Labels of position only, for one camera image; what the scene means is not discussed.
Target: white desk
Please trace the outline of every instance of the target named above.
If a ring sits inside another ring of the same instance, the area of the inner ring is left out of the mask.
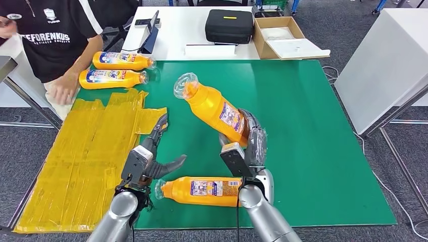
[[[357,133],[428,84],[427,24],[428,9],[382,10],[343,69],[335,87]]]
[[[183,61],[193,59],[260,59],[254,42],[240,44],[235,55],[229,56],[186,56],[186,44],[208,44],[205,38],[205,22],[211,9],[251,12],[252,7],[139,7],[129,29],[122,49],[140,47],[144,29],[135,28],[137,19],[151,19],[159,10],[161,28],[153,49],[157,60]]]
[[[36,78],[24,52],[22,40],[19,35],[14,35],[0,46],[0,55],[11,56],[18,66],[10,73],[16,84],[18,84],[34,101],[41,107],[49,107],[55,110],[45,98],[46,90],[41,81]],[[0,107],[29,107],[15,92],[0,82]]]

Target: floor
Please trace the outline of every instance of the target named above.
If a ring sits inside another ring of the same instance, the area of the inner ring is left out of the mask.
[[[415,0],[411,0],[410,4],[416,5],[413,1]],[[145,6],[167,4],[166,0],[144,0]],[[181,0],[175,4],[186,6],[187,2]],[[302,0],[295,19],[308,39],[319,47],[332,51],[330,58],[320,60],[321,64],[337,67],[340,71],[376,20],[371,11],[377,4],[378,1],[375,0]],[[386,7],[393,8],[395,5],[388,2]],[[21,115],[23,122],[43,121],[28,108],[0,108],[0,120],[12,120],[15,114]],[[411,108],[402,117],[428,119],[428,108]],[[424,194],[428,194],[428,126],[388,125],[386,130],[414,174],[419,188]],[[55,136],[55,130],[0,127],[0,224],[6,225],[9,221]],[[397,195],[413,220],[427,219],[379,132],[366,140],[365,152],[373,171]],[[384,194],[397,218],[396,226],[297,228],[296,231],[303,241],[423,241],[411,231],[408,218],[391,194],[386,190]],[[423,224],[417,230],[428,236],[428,227]],[[27,238],[0,235],[0,241],[85,241],[87,237],[86,233],[38,234]],[[227,242],[237,241],[237,238],[235,230],[136,231],[135,241]],[[245,229],[241,231],[240,241],[259,239],[254,230]]]

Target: green work surface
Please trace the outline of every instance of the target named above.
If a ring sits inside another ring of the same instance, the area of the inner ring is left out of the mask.
[[[345,115],[316,60],[207,60],[158,62],[146,108],[168,107],[169,128],[157,159],[187,154],[183,167],[164,177],[231,176],[219,153],[218,133],[199,120],[173,86],[186,72],[217,88],[234,106],[258,117],[267,131],[266,167],[275,180],[274,205],[292,226],[396,224]],[[84,90],[78,98],[108,102],[123,89]],[[236,208],[156,200],[136,229],[230,228]],[[240,226],[251,227],[246,212]]]

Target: yellow plastic bag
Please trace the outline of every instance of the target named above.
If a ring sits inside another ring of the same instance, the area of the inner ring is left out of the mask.
[[[76,100],[14,232],[95,229],[110,205],[115,186],[120,183],[123,165],[136,143],[137,133],[151,131],[154,124],[146,123],[152,120],[150,115],[166,112],[166,108],[144,111],[146,95],[136,89],[113,93],[106,107],[99,100]]]

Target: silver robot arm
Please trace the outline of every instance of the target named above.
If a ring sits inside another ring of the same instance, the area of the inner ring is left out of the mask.
[[[239,192],[239,201],[250,215],[254,229],[262,242],[301,242],[282,214],[256,185],[246,185]]]
[[[140,212],[151,209],[150,184],[153,179],[180,168],[186,155],[173,162],[156,161],[157,147],[168,126],[168,115],[159,118],[150,135],[128,154],[122,170],[122,182],[116,186],[110,208],[102,217],[87,242],[125,242]]]
[[[244,114],[248,129],[248,145],[245,151],[238,143],[228,143],[219,134],[222,144],[221,158],[233,176],[242,176],[239,202],[248,212],[262,242],[302,242],[284,216],[273,206],[274,179],[265,168],[266,132],[258,120],[248,111]]]

